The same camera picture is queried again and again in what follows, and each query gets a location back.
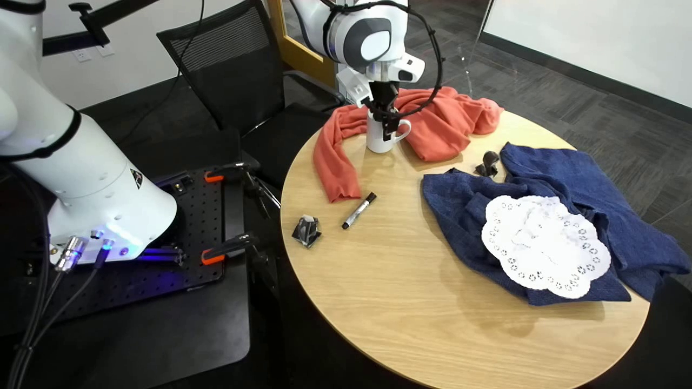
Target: white wall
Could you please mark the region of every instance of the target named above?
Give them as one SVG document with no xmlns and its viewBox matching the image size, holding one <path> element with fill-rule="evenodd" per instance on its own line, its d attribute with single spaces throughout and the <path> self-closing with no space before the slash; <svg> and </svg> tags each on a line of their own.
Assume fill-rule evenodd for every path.
<svg viewBox="0 0 692 389">
<path fill-rule="evenodd" d="M 67 4 L 73 0 L 51 0 L 43 15 L 43 38 L 84 30 L 78 14 Z M 114 0 L 91 0 L 93 10 Z M 107 28 L 110 46 L 47 56 L 43 76 L 47 86 L 76 109 L 93 107 L 177 74 L 173 60 L 159 43 L 157 32 L 191 25 L 199 18 L 202 0 L 159 0 Z M 238 0 L 209 0 L 205 15 L 238 4 Z"/>
<path fill-rule="evenodd" d="M 692 109 L 690 0 L 495 0 L 484 32 Z"/>
</svg>

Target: round wooden table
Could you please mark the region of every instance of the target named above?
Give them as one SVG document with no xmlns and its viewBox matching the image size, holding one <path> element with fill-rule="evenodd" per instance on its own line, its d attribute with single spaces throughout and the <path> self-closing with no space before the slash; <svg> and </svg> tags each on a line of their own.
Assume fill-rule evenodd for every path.
<svg viewBox="0 0 692 389">
<path fill-rule="evenodd" d="M 311 163 L 316 139 L 284 187 L 285 252 L 318 312 L 382 365 L 431 387 L 577 387 L 631 349 L 648 301 L 531 308 L 462 265 L 422 199 L 425 173 L 473 172 L 507 140 L 571 148 L 556 135 L 504 113 L 494 135 L 441 165 L 420 163 L 406 145 L 376 157 L 366 137 L 351 139 L 344 151 L 364 194 L 378 199 L 348 232 L 342 222 L 359 201 L 327 201 Z M 292 239 L 300 214 L 321 219 L 311 248 Z"/>
</svg>

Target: orange cloth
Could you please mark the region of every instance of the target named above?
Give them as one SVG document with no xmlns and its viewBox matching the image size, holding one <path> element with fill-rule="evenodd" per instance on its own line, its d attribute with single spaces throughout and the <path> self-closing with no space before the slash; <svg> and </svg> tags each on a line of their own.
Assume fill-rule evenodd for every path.
<svg viewBox="0 0 692 389">
<path fill-rule="evenodd" d="M 402 90 L 395 107 L 402 113 L 417 109 L 431 90 Z M 406 117 L 413 132 L 404 139 L 425 163 L 440 163 L 459 157 L 469 145 L 469 135 L 490 135 L 497 128 L 503 109 L 491 99 L 471 99 L 452 86 L 440 90 L 438 98 L 422 113 Z M 359 199 L 361 187 L 356 170 L 342 151 L 344 139 L 366 135 L 369 109 L 342 107 L 323 125 L 313 166 L 325 187 L 327 199 Z"/>
</svg>

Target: blue towel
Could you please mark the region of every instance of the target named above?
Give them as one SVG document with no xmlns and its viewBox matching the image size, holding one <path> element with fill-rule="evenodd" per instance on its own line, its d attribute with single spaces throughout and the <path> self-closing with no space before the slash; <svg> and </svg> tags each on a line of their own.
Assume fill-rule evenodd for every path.
<svg viewBox="0 0 692 389">
<path fill-rule="evenodd" d="M 427 176 L 422 192 L 459 260 L 504 289 L 531 305 L 568 301 L 552 292 L 518 285 L 484 248 L 480 241 L 484 208 L 500 194 L 515 199 L 526 194 L 559 197 L 569 212 L 587 216 L 597 228 L 614 262 L 579 301 L 629 301 L 622 281 L 651 301 L 656 284 L 664 275 L 688 273 L 686 254 L 677 242 L 642 222 L 587 154 L 507 145 L 500 157 L 509 170 L 504 184 L 452 170 L 443 176 Z"/>
</svg>

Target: white cup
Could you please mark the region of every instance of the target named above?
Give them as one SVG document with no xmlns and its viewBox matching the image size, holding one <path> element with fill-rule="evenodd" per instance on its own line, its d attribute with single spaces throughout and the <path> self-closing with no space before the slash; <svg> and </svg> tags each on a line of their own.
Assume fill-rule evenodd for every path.
<svg viewBox="0 0 692 389">
<path fill-rule="evenodd" d="M 398 121 L 398 132 L 389 135 L 389 140 L 383 139 L 383 123 L 369 117 L 369 149 L 374 154 L 388 154 L 396 144 L 404 140 L 412 135 L 412 121 Z"/>
</svg>

